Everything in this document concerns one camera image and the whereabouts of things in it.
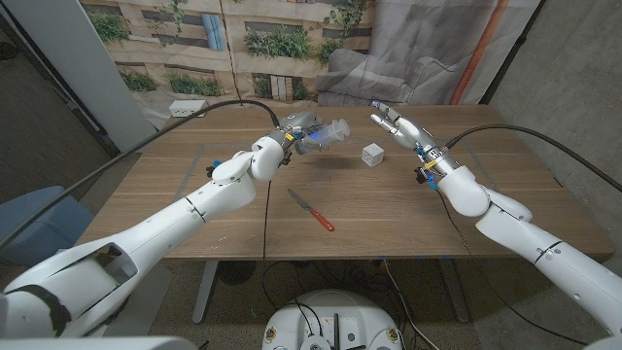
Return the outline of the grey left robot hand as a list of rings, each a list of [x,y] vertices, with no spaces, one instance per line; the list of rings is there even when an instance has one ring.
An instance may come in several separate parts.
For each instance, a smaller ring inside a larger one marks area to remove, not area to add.
[[[320,151],[322,145],[317,133],[325,125],[325,121],[315,112],[297,112],[279,121],[277,140],[283,150],[294,148],[299,155]]]

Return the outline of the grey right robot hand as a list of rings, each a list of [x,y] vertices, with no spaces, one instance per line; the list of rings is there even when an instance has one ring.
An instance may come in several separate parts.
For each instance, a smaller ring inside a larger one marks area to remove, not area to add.
[[[379,111],[378,115],[370,116],[372,121],[389,132],[403,148],[413,151],[423,163],[422,167],[415,170],[420,184],[427,183],[433,190],[437,190],[438,183],[460,167],[422,126],[411,122],[385,103],[372,101],[371,106]]]

